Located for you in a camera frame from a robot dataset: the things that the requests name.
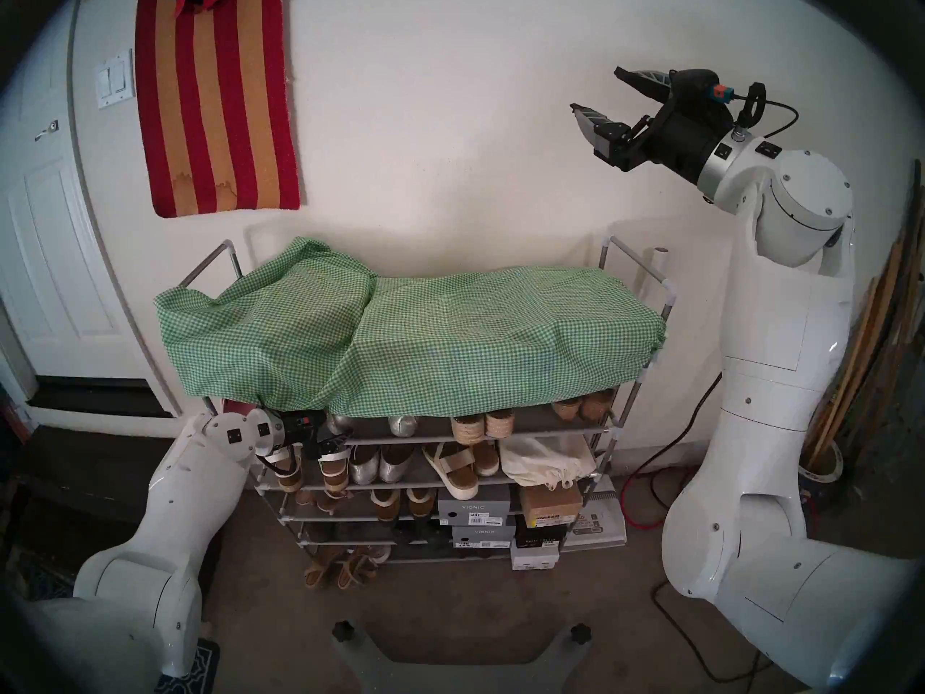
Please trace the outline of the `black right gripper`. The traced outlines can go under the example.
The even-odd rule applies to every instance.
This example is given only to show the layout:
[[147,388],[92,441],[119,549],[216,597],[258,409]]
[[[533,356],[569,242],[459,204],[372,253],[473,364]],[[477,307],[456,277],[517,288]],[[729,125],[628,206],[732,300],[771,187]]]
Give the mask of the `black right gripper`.
[[[671,76],[654,70],[630,71],[617,67],[614,76],[639,94],[666,103],[672,93]],[[585,140],[599,158],[628,172],[643,163],[660,164],[696,185],[701,171],[722,138],[733,129],[725,104],[710,97],[672,103],[663,119],[644,116],[624,133],[624,124],[590,107],[570,104]]]

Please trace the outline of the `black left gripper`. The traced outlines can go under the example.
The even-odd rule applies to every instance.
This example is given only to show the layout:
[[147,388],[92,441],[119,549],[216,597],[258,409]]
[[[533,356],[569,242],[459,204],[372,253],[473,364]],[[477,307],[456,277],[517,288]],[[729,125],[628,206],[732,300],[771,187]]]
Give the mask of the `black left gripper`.
[[318,433],[327,423],[324,410],[280,412],[279,423],[282,429],[279,449],[300,444],[304,448],[304,457],[309,461],[317,461],[321,457]]

